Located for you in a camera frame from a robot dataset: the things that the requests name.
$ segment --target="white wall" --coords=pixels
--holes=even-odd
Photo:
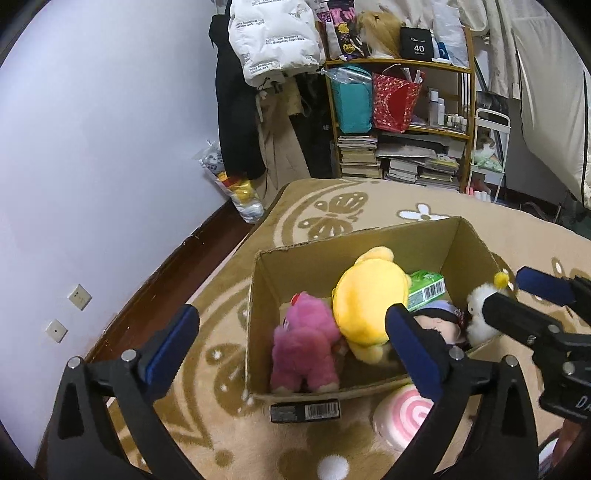
[[[66,361],[224,202],[191,160],[217,137],[213,13],[52,0],[0,68],[0,419],[29,461]]]

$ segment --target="white plush toy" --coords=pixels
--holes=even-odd
[[[473,348],[482,345],[499,333],[498,330],[485,322],[484,315],[482,314],[482,306],[484,305],[484,301],[494,293],[506,295],[505,289],[508,284],[509,275],[499,272],[495,274],[494,285],[485,283],[480,287],[476,287],[468,295],[468,313],[472,315],[472,320],[466,328],[466,336]]]

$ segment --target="teal bag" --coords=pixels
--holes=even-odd
[[[345,68],[367,73],[355,66]],[[344,134],[364,134],[371,130],[373,112],[372,88],[364,83],[338,83],[331,80],[336,116]]]

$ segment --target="white padded jacket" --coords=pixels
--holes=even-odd
[[[233,0],[228,30],[253,87],[315,72],[325,61],[314,13],[304,0]]]

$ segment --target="white cloth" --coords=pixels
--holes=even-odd
[[[314,13],[304,0],[234,0],[228,30],[253,87],[315,72],[325,60]]]
[[[565,33],[545,10],[542,13],[513,19],[522,67],[524,139],[530,151],[590,208],[591,158],[584,166],[585,108],[589,109],[584,79],[588,89],[591,81]]]

